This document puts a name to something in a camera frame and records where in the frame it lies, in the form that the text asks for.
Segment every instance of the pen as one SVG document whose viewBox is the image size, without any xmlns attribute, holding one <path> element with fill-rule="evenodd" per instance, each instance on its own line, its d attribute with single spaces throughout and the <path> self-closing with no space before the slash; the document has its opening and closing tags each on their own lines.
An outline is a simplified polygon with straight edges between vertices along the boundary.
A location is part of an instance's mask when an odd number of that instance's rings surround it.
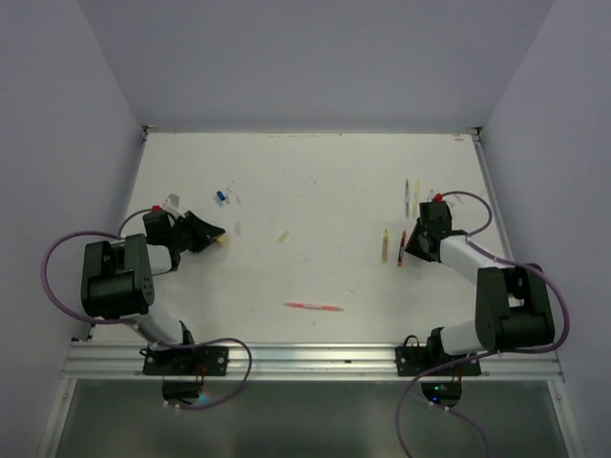
<svg viewBox="0 0 611 458">
<path fill-rule="evenodd" d="M 384 230 L 384 236 L 382 237 L 382 262 L 386 263 L 389 257 L 389 230 Z"/>
<path fill-rule="evenodd" d="M 319 305 L 317 303 L 285 302 L 284 305 L 293 308 L 306 308 L 308 310 L 325 310 L 327 312 L 341 312 L 344 310 L 337 305 Z"/>
<path fill-rule="evenodd" d="M 403 265 L 403 250 L 405 248 L 405 230 L 403 234 L 401 234 L 401 245 L 399 246 L 399 258 L 397 259 L 397 267 L 401 267 Z"/>
<path fill-rule="evenodd" d="M 405 216 L 406 218 L 410 217 L 410 201 L 411 201 L 410 181 L 406 178 L 405 179 Z"/>
</svg>

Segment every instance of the white surface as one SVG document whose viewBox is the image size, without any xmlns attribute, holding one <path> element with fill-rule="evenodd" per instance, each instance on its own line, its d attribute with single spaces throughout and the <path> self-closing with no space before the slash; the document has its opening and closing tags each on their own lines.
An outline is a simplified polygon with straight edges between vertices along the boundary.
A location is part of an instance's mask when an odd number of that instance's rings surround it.
<svg viewBox="0 0 611 458">
<path fill-rule="evenodd" d="M 233 336 L 251 343 L 385 343 L 424 338 L 441 325 L 474 316 L 474 287 L 441 264 L 404 257 L 405 179 L 430 189 L 485 196 L 468 136 L 152 134 L 130 212 L 162 203 L 224 227 L 225 246 L 185 253 L 177 273 L 156 277 L 164 304 L 196 340 Z M 240 195 L 220 207 L 218 190 Z M 454 226 L 485 221 L 476 201 L 454 201 Z M 242 235 L 233 227 L 238 221 Z M 389 262 L 380 262 L 384 229 Z M 126 233 L 143 230 L 141 219 Z M 283 243 L 283 231 L 290 235 Z M 495 226 L 476 238 L 500 252 Z M 340 305 L 341 313 L 283 302 Z M 99 326 L 98 340 L 136 340 L 122 326 Z"/>
<path fill-rule="evenodd" d="M 446 267 L 451 267 L 473 285 L 477 284 L 477 271 L 484 267 L 497 267 L 507 265 L 494 262 L 484 255 L 477 253 L 467 244 L 465 236 L 448 237 L 441 241 L 440 259 Z"/>
<path fill-rule="evenodd" d="M 444 327 L 441 330 L 441 344 L 443 351 L 449 355 L 477 353 L 484 349 L 477 338 L 475 319 Z"/>
</svg>

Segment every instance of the purple cable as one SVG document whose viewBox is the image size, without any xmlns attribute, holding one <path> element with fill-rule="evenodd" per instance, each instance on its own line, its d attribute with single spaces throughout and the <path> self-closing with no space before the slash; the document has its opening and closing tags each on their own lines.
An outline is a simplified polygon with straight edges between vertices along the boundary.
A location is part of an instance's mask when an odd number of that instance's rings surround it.
<svg viewBox="0 0 611 458">
<path fill-rule="evenodd" d="M 133 214 L 131 214 L 130 216 L 128 216 L 126 219 L 123 220 L 123 222 L 121 222 L 121 225 L 118 226 L 118 231 L 116 231 L 116 234 L 119 237 L 121 237 L 121 232 L 123 232 L 123 228 L 125 228 L 128 222 L 130 222 L 132 219 L 134 219 L 138 215 L 142 215 L 143 213 L 149 213 L 150 211 L 151 211 L 150 208 L 143 208 L 142 210 L 138 210 L 134 212 Z"/>
<path fill-rule="evenodd" d="M 123 223 L 121 224 L 121 228 L 125 226 L 125 224 L 133 217 L 135 217 L 136 215 L 140 215 L 142 213 L 146 213 L 149 210 L 138 210 L 137 212 L 133 213 L 132 215 L 130 215 L 127 219 L 125 219 L 123 221 Z M 55 251 L 55 249 L 61 245 L 63 242 L 68 241 L 70 239 L 75 239 L 77 237 L 85 237 L 85 236 L 98 236 L 98 237 L 105 237 L 107 239 L 115 239 L 115 240 L 121 240 L 121 236 L 120 236 L 120 230 L 118 231 L 118 235 L 117 234 L 111 234 L 108 232 L 101 232 L 101 231 L 77 231 L 77 232 L 72 232 L 70 234 L 67 234 L 63 237 L 60 237 L 59 239 L 57 239 L 56 241 L 54 241 L 51 246 L 47 249 L 47 251 L 45 252 L 45 255 L 43 257 L 42 263 L 40 264 L 40 282 L 42 283 L 42 289 L 45 291 L 45 294 L 47 295 L 47 297 L 49 298 L 49 300 L 53 303 L 53 305 L 55 305 L 60 311 L 62 311 L 63 313 L 65 313 L 66 315 L 68 315 L 71 318 L 74 318 L 75 320 L 79 320 L 80 322 L 85 322 L 85 323 L 91 323 L 91 324 L 126 324 L 130 327 L 134 327 L 135 325 L 137 325 L 137 323 L 134 320 L 126 320 L 126 319 L 122 319 L 122 320 L 99 320 L 96 318 L 91 318 L 87 315 L 82 315 L 78 312 L 75 312 L 74 310 L 72 310 L 68 305 L 64 304 L 59 298 L 57 298 L 57 296 L 54 294 L 54 292 L 51 290 L 51 285 L 49 284 L 49 274 L 48 274 L 48 269 L 49 269 L 49 260 L 51 259 L 51 255 L 53 254 L 53 251 Z M 147 337 L 143 332 L 142 329 L 139 329 L 138 332 L 140 332 L 140 334 L 142 334 L 142 336 L 149 342 L 154 342 L 154 339 L 151 339 L 150 337 Z M 207 408 L 211 408 L 214 406 L 218 406 L 219 404 L 224 403 L 225 401 L 229 401 L 231 398 L 233 398 L 234 396 L 236 396 L 237 394 L 239 394 L 244 386 L 246 385 L 246 381 L 248 379 L 248 376 L 250 375 L 250 370 L 252 369 L 252 362 L 253 362 L 253 358 L 252 358 L 252 352 L 250 351 L 250 348 L 248 348 L 248 345 L 246 345 L 246 343 L 242 342 L 239 339 L 235 339 L 233 337 L 225 337 L 225 338 L 221 338 L 221 339 L 215 339 L 213 341 L 208 341 L 208 342 L 202 342 L 202 343 L 193 343 L 190 345 L 178 345 L 175 343 L 167 343 L 167 342 L 163 342 L 163 341 L 158 341 L 156 342 L 156 344 L 162 345 L 162 346 L 166 346 L 168 348 L 175 348 L 175 349 L 179 349 L 179 350 L 192 350 L 192 349 L 196 349 L 196 348 L 202 348 L 204 346 L 208 346 L 208 345 L 212 345 L 212 344 L 219 344 L 221 342 L 233 342 L 236 344 L 239 344 L 240 346 L 243 347 L 244 350 L 246 350 L 246 353 L 248 354 L 248 368 L 246 369 L 246 373 L 244 374 L 244 377 L 242 378 L 242 380 L 240 381 L 240 383 L 238 384 L 238 386 L 231 391 L 230 393 L 226 394 L 225 396 L 219 398 L 216 401 L 213 401 L 211 403 L 208 404 L 203 404 L 200 406 L 181 406 L 180 408 L 183 410 L 204 410 Z"/>
<path fill-rule="evenodd" d="M 471 246 L 477 253 L 479 253 L 482 256 L 485 256 L 486 258 L 490 260 L 494 260 L 496 262 L 500 262 L 500 263 L 507 264 L 507 265 L 512 265 L 513 267 L 520 267 L 522 269 L 525 269 L 531 272 L 532 274 L 537 275 L 539 278 L 545 281 L 545 283 L 547 283 L 547 285 L 550 287 L 552 292 L 556 295 L 558 299 L 558 303 L 560 305 L 560 310 L 562 312 L 562 318 L 564 320 L 564 326 L 562 328 L 562 332 L 560 333 L 560 337 L 558 338 L 556 342 L 552 343 L 551 345 L 544 346 L 542 348 L 523 348 L 523 349 L 518 348 L 515 350 L 507 351 L 506 353 L 540 354 L 540 353 L 547 353 L 550 351 L 554 351 L 560 348 L 566 342 L 566 339 L 568 338 L 569 331 L 571 329 L 571 319 L 569 316 L 569 311 L 568 311 L 568 306 L 566 304 L 566 300 L 564 299 L 564 296 L 562 296 L 562 293 L 560 293 L 558 286 L 547 275 L 537 270 L 535 267 L 532 267 L 527 264 L 523 264 L 521 262 L 515 262 L 514 260 L 506 260 L 504 258 L 500 258 L 490 253 L 489 251 L 485 250 L 484 248 L 477 245 L 476 243 L 472 242 L 471 241 L 472 236 L 479 234 L 482 231 L 486 230 L 492 223 L 493 209 L 491 208 L 491 206 L 488 204 L 486 200 L 484 200 L 483 198 L 481 198 L 480 196 L 476 194 L 469 193 L 467 191 L 450 191 L 448 193 L 442 194 L 441 197 L 444 198 L 447 196 L 455 196 L 455 195 L 469 196 L 470 198 L 475 198 L 476 200 L 479 200 L 486 207 L 486 211 L 488 212 L 488 220 L 484 223 L 484 225 L 479 227 L 478 229 L 475 229 L 474 231 L 470 232 L 469 234 L 467 234 L 467 243 L 469 244 L 469 246 Z M 408 384 L 408 386 L 406 386 L 405 390 L 401 394 L 399 401 L 397 403 L 397 407 L 394 410 L 395 432 L 397 435 L 397 439 L 399 440 L 399 444 L 401 445 L 401 448 L 403 449 L 406 456 L 413 457 L 410 450 L 408 449 L 407 444 L 405 443 L 405 440 L 403 439 L 403 435 L 401 434 L 401 409 L 403 407 L 405 398 L 408 396 L 410 391 L 416 385 L 418 380 L 422 379 L 423 377 L 427 377 L 432 374 L 435 374 L 443 369 L 451 368 L 456 365 L 469 363 L 471 361 L 481 360 L 483 358 L 488 358 L 489 356 L 496 355 L 498 353 L 499 352 L 487 351 L 485 353 L 480 353 L 478 355 L 466 356 L 465 358 L 461 358 L 459 360 L 455 360 L 450 363 L 445 363 L 437 367 L 432 367 L 431 369 L 425 370 L 424 372 L 421 372 L 420 374 L 418 374 L 416 377 L 413 378 L 413 380 Z M 479 433 L 479 435 L 482 437 L 484 441 L 484 445 L 486 447 L 486 456 L 492 457 L 493 450 L 490 445 L 490 440 L 488 439 L 488 436 L 486 435 L 486 432 L 471 417 L 469 417 L 465 413 L 462 413 L 453 408 L 450 409 L 450 412 L 462 418 L 463 420 L 471 424 L 477 430 L 477 432 Z"/>
</svg>

